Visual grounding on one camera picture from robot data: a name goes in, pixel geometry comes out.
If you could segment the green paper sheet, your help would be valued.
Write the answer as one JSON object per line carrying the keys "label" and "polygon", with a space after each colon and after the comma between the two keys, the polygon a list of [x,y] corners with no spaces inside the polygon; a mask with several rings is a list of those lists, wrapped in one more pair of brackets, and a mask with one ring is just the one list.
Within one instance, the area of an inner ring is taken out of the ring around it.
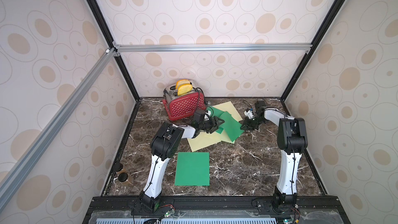
{"label": "green paper sheet", "polygon": [[[213,116],[220,117],[224,113],[224,111],[221,111],[221,110],[219,110],[219,109],[217,109],[215,107],[212,107],[212,106],[208,106],[207,110],[210,111],[210,115],[212,117]],[[221,134],[223,132],[223,128],[219,127],[219,129],[216,132]]]}
{"label": "green paper sheet", "polygon": [[209,186],[208,152],[179,152],[175,174],[176,186]]}
{"label": "green paper sheet", "polygon": [[237,138],[244,132],[241,129],[241,124],[236,121],[231,114],[224,112],[220,119],[224,120],[224,123],[220,125],[217,132],[220,133],[221,140],[227,143],[234,143]]}

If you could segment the yellow paper sheet front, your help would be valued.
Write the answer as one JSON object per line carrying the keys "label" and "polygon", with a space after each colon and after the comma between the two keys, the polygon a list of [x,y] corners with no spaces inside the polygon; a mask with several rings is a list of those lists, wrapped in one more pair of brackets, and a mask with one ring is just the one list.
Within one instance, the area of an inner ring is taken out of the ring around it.
{"label": "yellow paper sheet front", "polygon": [[200,149],[206,148],[208,146],[217,144],[219,142],[227,142],[227,143],[234,143],[228,135],[226,131],[223,131],[221,134],[214,132],[212,134],[208,134],[205,132],[201,132],[197,137],[194,139],[188,139],[188,143],[190,145],[191,151],[195,152]]}

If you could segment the yellow paper sheet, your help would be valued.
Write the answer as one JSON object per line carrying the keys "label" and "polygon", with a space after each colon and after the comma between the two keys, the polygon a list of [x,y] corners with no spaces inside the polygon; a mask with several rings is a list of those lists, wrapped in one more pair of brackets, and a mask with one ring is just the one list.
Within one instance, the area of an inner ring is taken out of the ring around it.
{"label": "yellow paper sheet", "polygon": [[219,142],[227,142],[227,143],[234,143],[228,135],[226,131],[223,131],[221,134],[214,132],[212,134],[208,134],[205,132],[201,132],[197,137],[194,139],[188,139],[188,143],[190,145],[191,151],[195,152],[200,149],[206,148],[208,146],[217,144]]}
{"label": "yellow paper sheet", "polygon": [[242,121],[242,117],[240,116],[239,112],[236,110],[231,101],[215,105],[213,106],[213,108],[216,108],[223,112],[228,112],[238,122]]}

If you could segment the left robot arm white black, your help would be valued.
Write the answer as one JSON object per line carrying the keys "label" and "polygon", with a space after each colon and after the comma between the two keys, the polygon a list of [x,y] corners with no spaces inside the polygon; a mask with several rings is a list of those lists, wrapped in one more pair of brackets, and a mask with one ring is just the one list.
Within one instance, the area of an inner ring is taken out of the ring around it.
{"label": "left robot arm white black", "polygon": [[151,168],[147,183],[140,193],[143,206],[153,213],[158,210],[164,173],[181,139],[194,139],[201,132],[212,134],[224,123],[223,119],[202,109],[194,112],[193,120],[189,125],[177,125],[170,121],[162,123],[150,143]]}

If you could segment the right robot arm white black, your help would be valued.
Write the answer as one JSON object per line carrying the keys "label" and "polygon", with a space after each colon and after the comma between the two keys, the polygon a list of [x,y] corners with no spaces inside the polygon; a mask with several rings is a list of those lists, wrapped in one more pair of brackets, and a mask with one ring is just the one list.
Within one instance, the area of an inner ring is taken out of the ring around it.
{"label": "right robot arm white black", "polygon": [[254,107],[248,107],[244,115],[245,119],[241,126],[244,131],[259,130],[259,126],[267,122],[277,126],[277,145],[281,151],[282,161],[272,208],[276,213],[282,213],[287,207],[295,208],[297,171],[302,154],[308,146],[305,120],[289,116],[276,108],[267,107],[264,100],[257,101]]}

